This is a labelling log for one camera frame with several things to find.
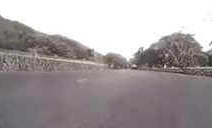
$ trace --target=stone wall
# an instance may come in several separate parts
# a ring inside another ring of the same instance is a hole
[[[102,70],[104,64],[88,61],[66,60],[46,57],[34,57],[26,54],[0,52],[0,72],[13,71],[69,71],[69,70]]]
[[[188,75],[200,75],[212,77],[212,67],[188,67],[185,69],[180,68],[140,68],[141,70],[158,71],[158,72],[171,72],[182,73]]]

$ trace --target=asphalt road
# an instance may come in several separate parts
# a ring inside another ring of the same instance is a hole
[[[0,128],[212,128],[212,78],[0,73]]]

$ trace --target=hill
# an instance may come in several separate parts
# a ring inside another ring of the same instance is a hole
[[[92,61],[103,60],[100,53],[94,52],[78,41],[61,35],[48,35],[17,21],[0,15],[0,49],[23,51],[38,55],[58,56]]]

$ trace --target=foliage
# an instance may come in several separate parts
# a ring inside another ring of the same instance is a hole
[[[134,54],[135,58],[138,58],[143,52],[143,47],[140,47],[139,50]]]
[[[205,65],[202,47],[191,34],[173,33],[159,39],[141,54],[135,54],[137,64],[149,66],[196,66]]]
[[[110,52],[105,56],[105,63],[108,64],[109,67],[114,66],[114,68],[123,68],[127,66],[128,61],[122,55]]]

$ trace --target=sky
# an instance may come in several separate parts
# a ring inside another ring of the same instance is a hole
[[[212,41],[212,0],[0,0],[0,14],[127,59],[178,31],[195,34],[204,50]]]

